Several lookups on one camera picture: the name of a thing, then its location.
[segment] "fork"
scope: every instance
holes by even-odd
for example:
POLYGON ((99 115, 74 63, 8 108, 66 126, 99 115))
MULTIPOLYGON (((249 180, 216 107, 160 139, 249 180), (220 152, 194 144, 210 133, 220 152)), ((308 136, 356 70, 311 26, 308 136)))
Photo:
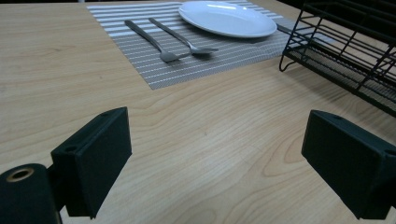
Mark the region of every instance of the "fork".
POLYGON ((134 22, 125 21, 124 23, 129 28, 131 28, 133 31, 135 31, 137 34, 139 34, 139 35, 143 36, 145 39, 147 39, 148 42, 150 42, 156 49, 158 49, 160 51, 161 60, 163 60, 166 63, 169 63, 169 62, 181 59, 181 58, 185 58, 185 57, 191 55, 190 53, 184 53, 184 54, 176 55, 176 54, 174 54, 172 52, 169 52, 169 51, 165 50, 160 45, 160 43, 157 42, 157 40, 155 40, 151 35, 146 33, 142 28, 140 28, 134 22))

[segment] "table surface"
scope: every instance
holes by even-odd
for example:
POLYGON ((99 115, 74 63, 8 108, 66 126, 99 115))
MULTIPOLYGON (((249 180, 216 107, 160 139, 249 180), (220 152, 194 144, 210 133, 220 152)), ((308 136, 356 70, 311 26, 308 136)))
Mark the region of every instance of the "table surface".
MULTIPOLYGON (((275 0, 252 1, 296 19, 275 0)), ((87 5, 0 6, 0 171, 36 162, 97 114, 129 109, 133 156, 97 219, 64 223, 360 220, 301 155, 311 109, 396 144, 396 118, 279 58, 153 91, 87 5)))

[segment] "gray placemat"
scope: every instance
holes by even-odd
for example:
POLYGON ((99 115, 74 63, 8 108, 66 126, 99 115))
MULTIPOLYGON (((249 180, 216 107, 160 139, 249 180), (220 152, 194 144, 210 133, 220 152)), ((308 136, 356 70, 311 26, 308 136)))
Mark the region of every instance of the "gray placemat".
MULTIPOLYGON (((290 29, 295 23, 248 1, 226 2, 257 10, 290 29)), ((153 90, 274 58, 281 55, 289 38, 279 31, 262 38, 214 35, 183 21, 177 12, 181 4, 161 2, 87 8, 153 90), (151 17, 187 37, 197 47, 216 48, 219 51, 164 63, 157 49, 124 25, 125 20, 135 22, 175 54, 189 51, 180 41, 149 22, 148 18, 151 17)))

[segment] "silverware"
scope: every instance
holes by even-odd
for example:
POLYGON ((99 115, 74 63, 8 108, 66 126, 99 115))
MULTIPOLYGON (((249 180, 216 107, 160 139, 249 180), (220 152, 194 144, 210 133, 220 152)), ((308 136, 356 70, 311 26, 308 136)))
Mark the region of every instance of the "silverware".
POLYGON ((197 48, 188 39, 186 39, 184 36, 176 33, 175 31, 171 30, 169 27, 167 27, 164 24, 156 21, 154 18, 149 18, 148 20, 151 21, 152 23, 154 23, 156 26, 160 27, 161 29, 165 30, 170 35, 172 35, 172 36, 176 37, 177 39, 179 39, 185 45, 189 46, 191 54, 208 54, 208 53, 212 53, 212 52, 218 51, 218 49, 197 48))
POLYGON ((172 62, 181 58, 185 58, 189 55, 191 55, 190 53, 184 53, 184 54, 180 54, 180 55, 176 55, 174 53, 171 53, 167 50, 165 50, 160 43, 158 43, 151 35, 149 35, 148 33, 146 33, 144 30, 142 30, 138 25, 136 25, 134 22, 132 21, 125 21, 124 22, 125 25, 127 25, 129 28, 131 28, 133 31, 137 32, 139 35, 143 36, 144 38, 147 39, 148 42, 150 42, 155 48, 157 48, 160 51, 160 58, 166 62, 172 62))

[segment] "white plate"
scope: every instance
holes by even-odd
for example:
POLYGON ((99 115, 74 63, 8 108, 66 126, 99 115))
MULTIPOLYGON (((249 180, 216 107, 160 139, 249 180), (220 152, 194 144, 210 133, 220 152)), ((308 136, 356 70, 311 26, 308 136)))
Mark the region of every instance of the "white plate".
POLYGON ((178 9, 188 23, 203 30, 233 37, 262 37, 276 31, 276 23, 250 8, 212 1, 186 2, 178 9))

